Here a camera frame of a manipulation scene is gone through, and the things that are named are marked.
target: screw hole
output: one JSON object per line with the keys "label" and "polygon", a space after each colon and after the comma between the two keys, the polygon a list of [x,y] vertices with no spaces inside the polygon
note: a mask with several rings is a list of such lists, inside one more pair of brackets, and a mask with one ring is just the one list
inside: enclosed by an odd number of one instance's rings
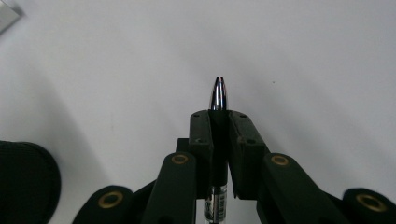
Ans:
{"label": "screw hole", "polygon": [[369,194],[358,194],[356,196],[356,200],[364,207],[375,212],[385,212],[388,210],[387,206],[384,203]]}
{"label": "screw hole", "polygon": [[100,199],[99,199],[99,207],[101,208],[112,208],[115,207],[117,205],[119,205],[119,203],[122,202],[123,199],[123,194],[119,191],[111,191],[109,193],[104,194]]}

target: pen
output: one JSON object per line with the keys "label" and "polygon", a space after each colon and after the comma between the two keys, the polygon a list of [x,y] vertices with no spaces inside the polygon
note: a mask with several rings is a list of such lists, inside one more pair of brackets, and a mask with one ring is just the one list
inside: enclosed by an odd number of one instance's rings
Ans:
{"label": "pen", "polygon": [[205,199],[205,223],[225,223],[227,203],[227,126],[228,108],[227,91],[224,79],[217,77],[210,99],[209,116],[214,143],[211,187]]}

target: white surface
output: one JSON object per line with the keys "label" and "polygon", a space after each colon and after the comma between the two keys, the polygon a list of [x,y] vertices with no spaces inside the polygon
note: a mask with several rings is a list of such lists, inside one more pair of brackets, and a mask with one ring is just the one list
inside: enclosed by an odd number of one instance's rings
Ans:
{"label": "white surface", "polygon": [[[0,135],[58,162],[51,223],[104,186],[155,179],[216,76],[322,189],[396,202],[396,2],[5,2],[23,16],[0,35]],[[254,202],[229,197],[227,214],[259,223]]]}

